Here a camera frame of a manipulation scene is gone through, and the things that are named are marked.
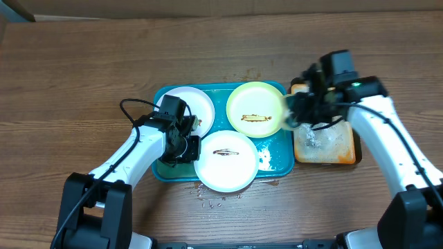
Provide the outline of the white plate front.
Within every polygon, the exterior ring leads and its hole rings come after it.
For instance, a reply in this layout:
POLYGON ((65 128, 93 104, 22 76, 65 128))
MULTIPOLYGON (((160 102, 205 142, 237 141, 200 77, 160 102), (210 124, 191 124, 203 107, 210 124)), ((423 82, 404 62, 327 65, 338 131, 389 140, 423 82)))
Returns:
POLYGON ((223 193, 237 192, 257 176, 259 156, 256 146, 244 134, 217 131, 202 140, 194 167, 206 187, 223 193))

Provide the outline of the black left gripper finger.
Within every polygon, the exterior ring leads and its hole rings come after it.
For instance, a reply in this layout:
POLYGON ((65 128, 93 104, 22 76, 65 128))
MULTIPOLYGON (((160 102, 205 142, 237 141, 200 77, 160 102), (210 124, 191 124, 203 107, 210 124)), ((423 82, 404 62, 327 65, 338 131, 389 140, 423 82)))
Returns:
POLYGON ((201 153, 201 137, 190 136, 188 138, 188 149, 186 156, 187 160, 190 162, 199 160, 200 153, 201 153))
POLYGON ((186 116, 183 120, 182 135, 189 136, 199 126, 199 119, 197 116, 186 116))

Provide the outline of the white plate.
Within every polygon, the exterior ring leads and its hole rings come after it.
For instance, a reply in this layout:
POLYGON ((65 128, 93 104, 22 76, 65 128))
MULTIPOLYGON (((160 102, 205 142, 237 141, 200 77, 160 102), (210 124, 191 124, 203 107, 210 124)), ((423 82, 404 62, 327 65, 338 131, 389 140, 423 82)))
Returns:
POLYGON ((217 131, 202 140, 194 167, 206 187, 223 193, 237 192, 257 176, 259 156, 256 146, 244 134, 217 131))
POLYGON ((191 86, 172 87, 171 89, 163 88, 154 96, 154 102, 160 106, 164 95, 172 95, 179 97, 190 107, 193 115, 199 119, 199 126, 192 135, 203 138, 207 135, 215 121, 215 107, 213 101, 202 90, 191 86))

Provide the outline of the green yellow sponge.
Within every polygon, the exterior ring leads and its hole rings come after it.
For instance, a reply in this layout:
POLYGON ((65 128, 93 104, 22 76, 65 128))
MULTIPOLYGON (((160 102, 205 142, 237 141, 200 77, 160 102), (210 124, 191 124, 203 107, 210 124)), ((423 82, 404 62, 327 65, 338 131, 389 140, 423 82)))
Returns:
POLYGON ((293 112, 293 106, 295 103, 295 95, 289 94, 284 95, 282 97, 282 119, 281 119, 281 126, 285 130, 294 130, 296 129, 299 124, 296 121, 296 117, 293 112))

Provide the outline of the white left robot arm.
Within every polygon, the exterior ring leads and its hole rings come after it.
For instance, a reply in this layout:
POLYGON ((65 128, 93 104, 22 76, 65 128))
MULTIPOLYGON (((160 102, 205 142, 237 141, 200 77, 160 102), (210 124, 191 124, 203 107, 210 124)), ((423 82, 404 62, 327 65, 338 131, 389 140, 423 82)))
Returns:
POLYGON ((196 116, 157 112, 134 121, 131 135, 89 174, 64 183, 52 248, 153 248, 154 240, 132 229, 132 192, 156 160, 191 163, 199 158, 196 116))

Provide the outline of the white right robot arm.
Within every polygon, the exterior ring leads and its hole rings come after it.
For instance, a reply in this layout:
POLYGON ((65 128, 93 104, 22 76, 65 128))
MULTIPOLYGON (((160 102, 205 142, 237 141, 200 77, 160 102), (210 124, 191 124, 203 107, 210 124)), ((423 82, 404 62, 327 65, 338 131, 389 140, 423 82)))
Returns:
POLYGON ((360 78, 312 64, 302 76, 306 93, 285 103, 288 127, 332 122, 340 116, 362 137, 385 176, 393 199, 375 228, 338 234, 334 240, 306 240, 304 248, 441 248, 442 173, 428 162, 395 113, 392 99, 375 77, 360 78))

